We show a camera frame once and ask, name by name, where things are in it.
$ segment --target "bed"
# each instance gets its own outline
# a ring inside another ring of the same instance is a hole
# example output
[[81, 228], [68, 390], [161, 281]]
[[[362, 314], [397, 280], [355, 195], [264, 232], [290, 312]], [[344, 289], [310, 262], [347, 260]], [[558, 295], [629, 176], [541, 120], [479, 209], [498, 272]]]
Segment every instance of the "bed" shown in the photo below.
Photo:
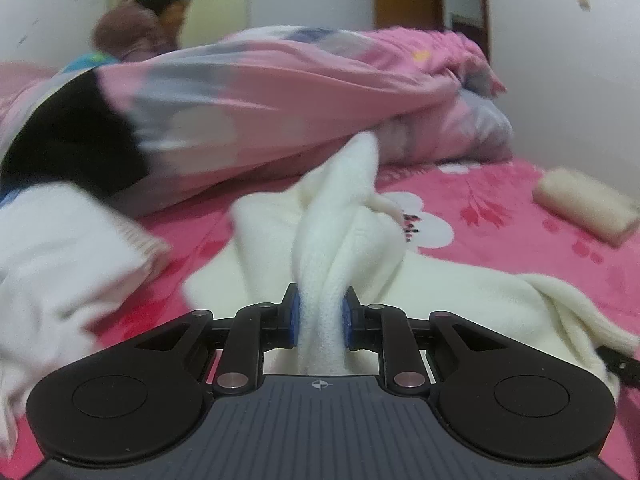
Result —
[[[378, 189], [401, 205], [409, 250], [512, 273], [541, 272], [570, 282], [607, 317], [640, 333], [640, 235], [614, 250], [536, 206], [531, 191], [542, 171], [523, 160], [500, 164], [429, 164], [385, 168]], [[174, 248], [164, 273], [138, 290], [96, 331], [110, 346], [188, 310], [182, 282], [232, 235], [230, 204], [255, 190], [282, 190], [292, 180], [226, 183], [142, 219]], [[40, 460], [26, 421], [0, 473], [23, 478]], [[627, 480], [640, 478], [640, 391], [624, 388], [602, 459]]]

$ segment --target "person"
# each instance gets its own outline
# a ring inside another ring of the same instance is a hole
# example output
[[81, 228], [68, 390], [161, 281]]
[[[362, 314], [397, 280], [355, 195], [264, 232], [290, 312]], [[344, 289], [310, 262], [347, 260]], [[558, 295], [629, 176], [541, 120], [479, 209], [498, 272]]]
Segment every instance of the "person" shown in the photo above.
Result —
[[120, 62], [143, 61], [178, 49], [191, 0], [127, 0], [98, 20], [92, 43]]

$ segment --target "pink bedsheet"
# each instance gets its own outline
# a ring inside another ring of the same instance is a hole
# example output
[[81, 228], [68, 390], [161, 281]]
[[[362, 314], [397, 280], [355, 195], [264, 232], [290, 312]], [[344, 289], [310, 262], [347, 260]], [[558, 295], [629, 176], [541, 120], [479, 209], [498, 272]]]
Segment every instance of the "pink bedsheet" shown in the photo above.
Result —
[[403, 27], [384, 28], [362, 34], [373, 38], [379, 45], [368, 52], [363, 61], [381, 70], [393, 69], [410, 73], [417, 65], [421, 72], [427, 74], [451, 70], [460, 81], [465, 81], [469, 75], [484, 73], [486, 81], [477, 88], [480, 95], [497, 96], [506, 91], [489, 67], [480, 47], [463, 34], [451, 30], [437, 32]]
[[[392, 193], [404, 208], [406, 237], [413, 250], [507, 272], [557, 276], [584, 291], [613, 321], [640, 333], [640, 235], [614, 250], [550, 216], [530, 198], [540, 174], [524, 161], [424, 166], [383, 170], [378, 187]], [[180, 284], [231, 236], [228, 206], [245, 193], [289, 184], [225, 184], [143, 219], [148, 229], [174, 247], [172, 262], [160, 278], [98, 327], [101, 341], [111, 345], [185, 313]], [[601, 457], [623, 478], [640, 478], [639, 391], [623, 389], [618, 419]], [[22, 478], [39, 460], [33, 436], [21, 420], [14, 458], [0, 463], [0, 472]]]

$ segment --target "blanket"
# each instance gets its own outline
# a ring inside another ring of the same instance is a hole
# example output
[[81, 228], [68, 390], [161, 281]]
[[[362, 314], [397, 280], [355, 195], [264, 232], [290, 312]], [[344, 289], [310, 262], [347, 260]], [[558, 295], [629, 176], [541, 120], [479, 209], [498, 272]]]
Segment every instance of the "blanket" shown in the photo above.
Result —
[[0, 208], [0, 456], [12, 453], [33, 385], [96, 351], [90, 328], [154, 279], [168, 252], [71, 184], [30, 187]]
[[490, 86], [483, 56], [469, 51], [427, 65], [400, 63], [398, 55], [356, 32], [267, 27], [97, 69], [151, 168], [113, 204], [136, 216], [241, 175], [297, 176], [365, 128], [373, 128], [385, 164], [511, 157], [509, 121], [456, 76], [456, 60], [471, 57]]
[[35, 63], [0, 61], [0, 124], [24, 91], [51, 78], [55, 73], [54, 69]]
[[[477, 46], [455, 34], [405, 31], [410, 40], [395, 43], [389, 34], [250, 29], [57, 74], [5, 106], [0, 188], [70, 180], [102, 198], [121, 191], [111, 204], [139, 216], [231, 178], [306, 173], [364, 128], [385, 164], [510, 158], [511, 125], [484, 97], [502, 86]], [[98, 135], [109, 128], [120, 135]]]
[[365, 303], [428, 318], [449, 310], [587, 369], [618, 394], [594, 348], [633, 355], [637, 336], [608, 321], [577, 289], [538, 274], [513, 276], [406, 252], [399, 209], [374, 191], [375, 136], [360, 134], [283, 193], [257, 193], [231, 209], [235, 234], [183, 291], [193, 308], [233, 316], [247, 304], [279, 301], [289, 282], [302, 295], [293, 351], [265, 356], [265, 371], [376, 373], [377, 356], [348, 352], [341, 301], [349, 285]]

